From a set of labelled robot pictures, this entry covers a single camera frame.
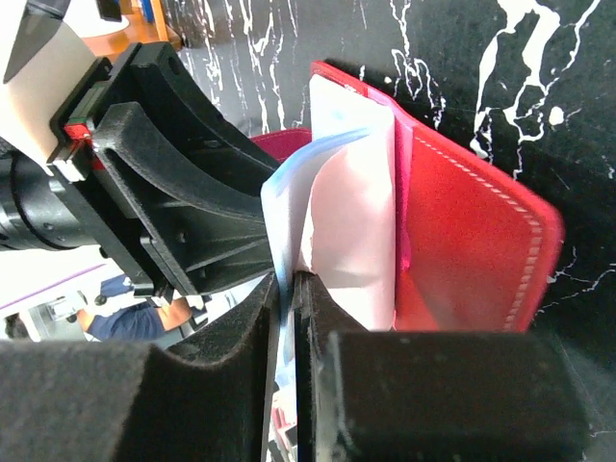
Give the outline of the red leather card holder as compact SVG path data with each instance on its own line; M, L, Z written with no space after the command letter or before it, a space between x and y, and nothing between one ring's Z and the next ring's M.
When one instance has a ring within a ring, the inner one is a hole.
M284 321L301 271L369 330L525 331L564 227L555 208L322 61L311 125L261 136L261 201Z

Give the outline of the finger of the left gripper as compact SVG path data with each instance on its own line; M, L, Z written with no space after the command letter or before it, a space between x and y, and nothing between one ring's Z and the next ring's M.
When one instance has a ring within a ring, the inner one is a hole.
M170 44L141 45L129 71L145 113L174 148L221 184L259 195L278 161L224 118Z

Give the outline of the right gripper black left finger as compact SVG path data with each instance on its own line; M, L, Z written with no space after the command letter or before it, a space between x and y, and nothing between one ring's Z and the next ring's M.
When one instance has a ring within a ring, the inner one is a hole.
M170 348L141 342L3 342L5 461L262 461L278 285Z

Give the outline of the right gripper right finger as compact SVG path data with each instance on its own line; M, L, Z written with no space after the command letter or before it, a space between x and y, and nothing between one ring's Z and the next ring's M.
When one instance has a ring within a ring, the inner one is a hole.
M530 334L371 332L295 276L302 461L577 461L589 442L559 355Z

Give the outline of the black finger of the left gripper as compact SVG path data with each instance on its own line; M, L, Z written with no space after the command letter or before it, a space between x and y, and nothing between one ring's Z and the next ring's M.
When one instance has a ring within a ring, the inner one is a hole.
M182 152L137 102L114 104L93 147L144 231L141 247L183 295L273 270L259 196L278 162L241 132Z

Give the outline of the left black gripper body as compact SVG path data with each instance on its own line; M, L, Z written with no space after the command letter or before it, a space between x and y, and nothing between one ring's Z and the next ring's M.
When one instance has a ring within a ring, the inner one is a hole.
M159 277L102 162L90 108L118 74L65 23L69 1L1 4L1 250L98 245L142 294Z

